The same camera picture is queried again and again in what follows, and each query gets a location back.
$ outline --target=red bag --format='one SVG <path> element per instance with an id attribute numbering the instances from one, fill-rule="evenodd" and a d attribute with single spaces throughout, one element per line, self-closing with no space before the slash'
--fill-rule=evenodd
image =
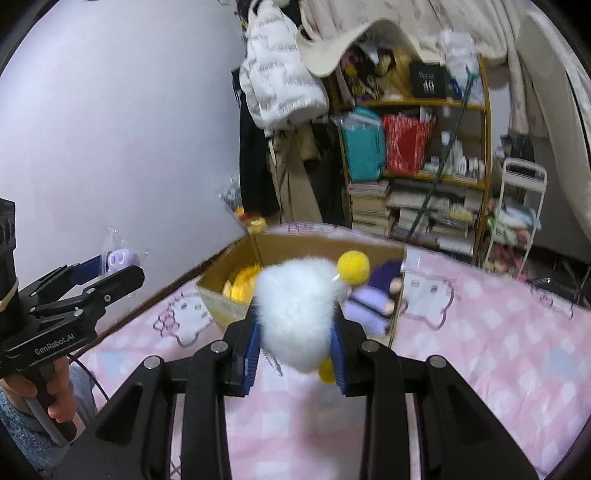
<path id="1" fill-rule="evenodd" d="M 415 174 L 421 170 L 433 123 L 421 122 L 401 113 L 385 115 L 382 123 L 386 134 L 388 170 L 405 174 Z"/>

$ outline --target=hello kitty print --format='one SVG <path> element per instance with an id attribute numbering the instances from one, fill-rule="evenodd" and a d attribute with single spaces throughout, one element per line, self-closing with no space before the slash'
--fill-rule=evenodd
<path id="1" fill-rule="evenodd" d="M 198 293 L 180 293 L 169 302 L 166 310 L 158 315 L 152 326 L 162 338 L 175 337 L 177 343 L 187 348 L 199 338 L 199 334 L 213 323 L 213 319 Z"/>
<path id="2" fill-rule="evenodd" d="M 403 305 L 400 315 L 426 322 L 433 330 L 445 324 L 452 306 L 454 288 L 443 277 L 407 271 L 404 275 Z"/>

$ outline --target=fluffy white pom-pom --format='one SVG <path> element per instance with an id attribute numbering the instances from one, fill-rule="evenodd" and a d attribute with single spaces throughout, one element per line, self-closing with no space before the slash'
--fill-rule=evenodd
<path id="1" fill-rule="evenodd" d="M 324 258 L 289 260 L 259 273 L 262 347 L 279 363 L 309 373 L 329 355 L 335 302 L 343 290 L 341 281 L 333 281 L 337 273 Z"/>

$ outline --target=stack of books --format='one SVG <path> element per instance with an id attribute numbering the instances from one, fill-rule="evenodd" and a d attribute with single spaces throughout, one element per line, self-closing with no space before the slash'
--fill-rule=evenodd
<path id="1" fill-rule="evenodd" d="M 482 193 L 463 196 L 459 192 L 436 191 L 429 200 L 427 211 L 419 221 L 413 238 L 415 240 L 432 242 L 444 251 L 472 254 L 474 243 L 474 224 L 482 202 Z M 414 183 L 395 182 L 392 186 L 386 206 L 398 212 L 397 221 L 392 228 L 392 235 L 405 238 L 423 203 L 427 192 Z"/>
<path id="2" fill-rule="evenodd" d="M 351 227 L 373 235 L 389 237 L 394 220 L 386 206 L 388 181 L 349 183 L 347 193 L 351 196 Z"/>
<path id="3" fill-rule="evenodd" d="M 467 238 L 470 229 L 474 226 L 474 216 L 467 211 L 433 212 L 431 220 L 434 222 L 431 227 L 433 233 L 443 233 L 444 235 L 455 235 L 461 238 Z"/>
<path id="4" fill-rule="evenodd" d="M 411 210 L 407 208 L 401 208 L 398 214 L 398 223 L 397 225 L 400 228 L 404 228 L 405 230 L 410 230 L 413 226 L 414 221 L 417 219 L 418 210 Z M 423 216 L 418 222 L 417 228 L 415 229 L 416 233 L 424 235 L 427 233 L 429 229 L 429 213 L 423 213 Z"/>

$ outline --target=yellow ball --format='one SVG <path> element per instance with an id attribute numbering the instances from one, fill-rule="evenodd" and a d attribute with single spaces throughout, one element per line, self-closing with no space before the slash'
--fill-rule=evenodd
<path id="1" fill-rule="evenodd" d="M 369 258 L 362 252 L 345 252 L 340 256 L 336 268 L 341 279 L 349 285 L 359 285 L 369 278 Z"/>

